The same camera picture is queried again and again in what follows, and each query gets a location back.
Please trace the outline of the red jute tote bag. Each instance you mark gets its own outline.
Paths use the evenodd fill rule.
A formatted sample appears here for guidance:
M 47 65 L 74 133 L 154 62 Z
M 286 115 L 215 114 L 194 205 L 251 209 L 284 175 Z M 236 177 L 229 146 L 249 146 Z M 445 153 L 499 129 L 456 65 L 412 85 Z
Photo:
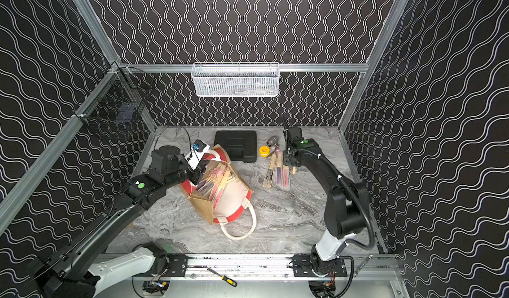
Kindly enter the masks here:
M 252 189 L 241 179 L 240 175 L 231 165 L 228 154 L 220 145 L 216 144 L 215 146 L 211 146 L 201 160 L 207 164 L 207 168 L 200 181 L 202 181 L 203 178 L 208 175 L 208 172 L 218 163 L 229 164 L 236 179 L 226 185 L 220 203 L 216 209 L 213 209 L 211 201 L 191 196 L 191 193 L 196 189 L 197 185 L 192 185 L 189 181 L 180 184 L 182 193 L 191 202 L 196 212 L 209 224 L 219 225 L 227 238 L 233 241 L 240 241 L 249 237 L 257 227 L 257 216 L 251 203 Z M 245 210 L 248 210 L 251 214 L 252 224 L 250 229 L 240 236 L 230 234 L 226 226 L 237 220 Z

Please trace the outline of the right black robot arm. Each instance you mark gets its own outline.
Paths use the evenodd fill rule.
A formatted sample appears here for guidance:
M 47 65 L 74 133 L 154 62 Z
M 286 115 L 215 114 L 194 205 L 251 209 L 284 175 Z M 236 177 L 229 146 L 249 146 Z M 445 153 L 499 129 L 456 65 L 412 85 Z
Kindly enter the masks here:
M 307 168 L 326 192 L 323 213 L 326 231 L 312 247 L 310 260 L 316 274 L 327 274 L 347 246 L 352 244 L 365 250 L 375 246 L 367 188 L 342 174 L 314 139 L 303 137 L 300 127 L 285 125 L 283 135 L 284 164 Z

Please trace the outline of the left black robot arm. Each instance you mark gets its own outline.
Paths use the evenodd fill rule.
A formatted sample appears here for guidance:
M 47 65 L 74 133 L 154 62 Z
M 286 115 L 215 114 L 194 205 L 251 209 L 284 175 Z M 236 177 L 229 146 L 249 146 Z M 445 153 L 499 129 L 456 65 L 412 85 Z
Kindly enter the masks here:
M 185 181 L 198 184 L 209 150 L 201 140 L 192 144 L 187 155 L 175 146 L 154 150 L 149 169 L 130 179 L 111 207 L 78 238 L 50 258 L 31 262 L 30 283 L 43 297 L 95 297 L 132 275 L 161 273 L 167 260 L 163 249 L 154 244 L 105 263 L 95 260 L 120 232 L 164 197 L 167 189 Z

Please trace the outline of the bamboo fan pink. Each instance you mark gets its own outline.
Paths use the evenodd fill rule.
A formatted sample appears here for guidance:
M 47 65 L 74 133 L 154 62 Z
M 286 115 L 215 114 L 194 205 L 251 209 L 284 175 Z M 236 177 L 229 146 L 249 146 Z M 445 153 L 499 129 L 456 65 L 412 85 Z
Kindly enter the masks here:
M 288 166 L 283 166 L 282 168 L 282 186 L 285 189 L 290 186 L 290 170 Z

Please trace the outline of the bamboo fan purple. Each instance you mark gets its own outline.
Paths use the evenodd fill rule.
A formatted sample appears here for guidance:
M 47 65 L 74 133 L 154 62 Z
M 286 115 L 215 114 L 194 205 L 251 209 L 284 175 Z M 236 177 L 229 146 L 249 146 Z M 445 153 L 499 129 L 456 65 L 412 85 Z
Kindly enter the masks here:
M 283 172 L 283 153 L 277 152 L 277 158 L 276 158 L 276 183 L 278 186 L 282 187 L 283 179 L 282 179 L 282 172 Z

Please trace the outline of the bamboo fan floral white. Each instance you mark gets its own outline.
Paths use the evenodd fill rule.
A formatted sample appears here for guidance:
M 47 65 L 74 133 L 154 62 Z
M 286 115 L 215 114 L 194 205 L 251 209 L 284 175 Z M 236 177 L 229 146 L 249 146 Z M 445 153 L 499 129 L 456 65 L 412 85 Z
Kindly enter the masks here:
M 273 184 L 273 175 L 274 175 L 274 169 L 276 167 L 276 163 L 277 163 L 277 155 L 273 154 L 270 157 L 269 168 L 266 171 L 266 175 L 265 175 L 264 181 L 262 183 L 262 186 L 264 188 L 269 189 L 269 188 L 272 187 L 272 184 Z

